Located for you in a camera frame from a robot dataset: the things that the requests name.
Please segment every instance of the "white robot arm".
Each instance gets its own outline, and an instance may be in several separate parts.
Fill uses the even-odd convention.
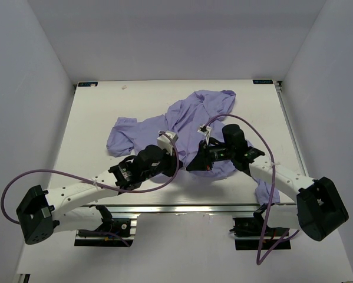
[[[166,135],[173,142],[178,138],[170,131]],[[107,187],[128,192],[157,174],[173,176],[183,163],[179,161],[179,166],[176,166],[176,154],[169,139],[161,135],[157,144],[147,146],[138,155],[126,157],[94,176],[92,185],[78,182],[50,190],[43,190],[41,186],[30,188],[17,208],[25,242],[28,245],[42,242],[61,231],[95,230],[102,223],[112,221],[111,216],[102,206],[92,205],[90,209],[81,209],[80,206],[120,193]]]
[[[199,151],[187,166],[188,171],[211,170],[214,162],[230,160],[237,170],[272,183],[273,164],[264,152],[248,146],[243,131],[237,124],[222,128],[224,142],[210,137],[205,126],[199,129],[208,138],[199,143]],[[326,177],[319,180],[301,176],[281,165],[276,165],[275,187],[289,196],[294,205],[272,205],[267,225],[270,228],[303,230],[310,238],[321,241],[349,218],[334,183]],[[254,213],[264,223],[267,205]]]
[[[224,126],[222,132],[225,142],[212,137],[201,141],[196,157],[186,169],[211,170],[214,162],[231,160],[237,170],[271,183],[273,164],[270,158],[248,146],[238,125]],[[177,140],[176,134],[166,133],[174,142]],[[25,242],[35,244],[60,231],[95,230],[102,223],[112,220],[110,213],[101,206],[91,206],[90,209],[79,207],[119,194],[104,186],[134,190],[143,181],[159,173],[173,176],[176,168],[171,142],[160,136],[158,146],[147,146],[137,156],[129,156],[118,165],[94,176],[93,185],[80,182],[49,191],[43,191],[41,186],[32,187],[17,209]],[[301,229],[310,238],[321,241],[348,220],[348,212],[335,185],[325,177],[315,180],[276,165],[275,186],[295,204],[273,205],[268,219],[271,228]],[[254,217],[263,222],[265,211],[266,205],[263,205],[254,213]]]

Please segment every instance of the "purple cloth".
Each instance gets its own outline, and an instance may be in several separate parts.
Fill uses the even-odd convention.
[[[172,104],[165,115],[152,117],[142,122],[137,122],[135,118],[118,118],[108,137],[107,149],[115,157],[129,155],[133,149],[137,154],[149,144],[157,144],[160,130],[169,130],[178,135],[176,146],[179,158],[184,166],[188,166],[198,151],[199,141],[204,139],[204,136],[197,132],[199,126],[205,124],[213,116],[230,113],[234,106],[235,96],[236,94],[230,90],[200,90]],[[210,126],[213,128],[211,136],[222,142],[224,124],[216,120]],[[235,168],[232,163],[224,161],[215,163],[211,171],[191,173],[222,179],[233,171]],[[259,203],[262,204],[264,196],[268,194],[269,197],[270,186],[268,189],[262,181],[258,181],[258,185],[255,192],[259,195]],[[274,200],[279,202],[278,192],[275,192]]]

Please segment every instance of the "white table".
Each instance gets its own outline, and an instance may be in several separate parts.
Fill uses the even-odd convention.
[[[164,114],[168,107],[196,90],[233,90],[236,92],[232,114],[247,119],[269,143],[276,161],[299,173],[292,140],[280,107],[275,86],[254,85],[251,80],[224,81],[117,81],[99,82],[97,87],[78,87],[75,92],[66,132],[55,169],[93,177],[107,170],[121,158],[108,154],[105,144],[118,117],[146,118]],[[227,118],[224,123],[238,123]],[[243,123],[246,138],[266,152],[257,135]],[[53,175],[50,187],[74,183],[72,179]],[[141,188],[159,185],[151,180]],[[180,171],[174,183],[146,194],[123,194],[101,200],[104,204],[216,204],[256,203],[256,183],[236,172],[226,180],[211,182]],[[282,195],[282,202],[291,200]]]
[[[275,86],[254,85],[251,80],[117,81],[99,82],[97,87],[78,87],[54,168],[85,177],[107,170],[123,159],[110,156],[105,148],[118,117],[135,117],[142,121],[164,114],[168,106],[201,89],[235,91],[232,114],[247,119],[259,130],[276,161],[300,172]],[[237,122],[232,118],[224,121],[226,124]],[[266,152],[256,134],[246,125],[240,125],[246,138]],[[50,188],[73,182],[52,176]],[[150,180],[141,187],[156,185]],[[210,182],[180,171],[176,181],[162,190],[123,194],[100,200],[100,203],[132,207],[256,204],[255,187],[251,178],[239,172],[228,179]],[[281,201],[291,202],[283,194]],[[93,279],[96,282],[165,282],[167,278],[169,282],[335,282],[336,278],[341,282],[353,279],[337,232],[321,243],[301,235],[293,241],[291,251],[275,251],[257,267],[255,251],[235,251],[233,239],[227,235],[232,228],[229,215],[209,216],[208,221],[202,214],[175,217],[171,214],[141,215],[138,225],[142,223],[142,226],[137,229],[130,249],[74,247],[75,232],[57,233],[42,243],[25,246],[18,273],[32,274],[29,283],[84,283]],[[157,235],[152,235],[149,227],[158,231]],[[183,227],[189,227],[191,234]],[[172,245],[170,249],[169,244],[175,241],[180,246]]]

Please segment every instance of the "small label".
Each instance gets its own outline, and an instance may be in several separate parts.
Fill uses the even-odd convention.
[[[98,82],[97,81],[86,81],[83,83],[78,83],[79,87],[97,87]]]
[[[272,80],[252,80],[253,84],[273,84]]]

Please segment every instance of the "zip tie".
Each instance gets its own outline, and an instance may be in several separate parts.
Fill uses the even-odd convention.
[[[98,179],[91,178],[90,180],[93,181],[92,185],[93,185],[97,190],[99,190],[99,187],[98,187],[98,185],[97,185]]]
[[[272,167],[273,165],[274,165],[274,166],[277,166],[277,165],[281,165],[281,163],[280,163],[280,162],[275,162],[275,163],[271,162],[271,163],[270,163],[270,166]]]

